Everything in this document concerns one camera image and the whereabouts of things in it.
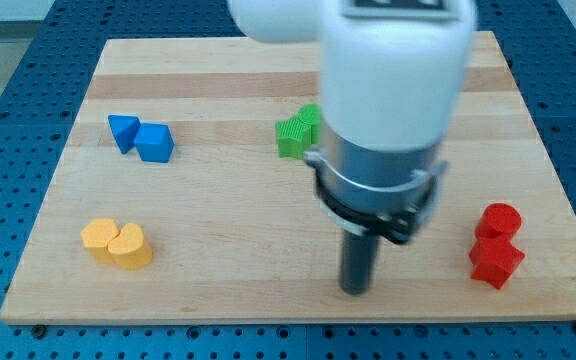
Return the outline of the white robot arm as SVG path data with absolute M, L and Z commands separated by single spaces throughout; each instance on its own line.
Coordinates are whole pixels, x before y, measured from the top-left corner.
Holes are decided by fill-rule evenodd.
M 477 27 L 472 0 L 230 0 L 243 34 L 320 49 L 320 140 L 304 153 L 348 232 L 408 242 L 428 220 Z

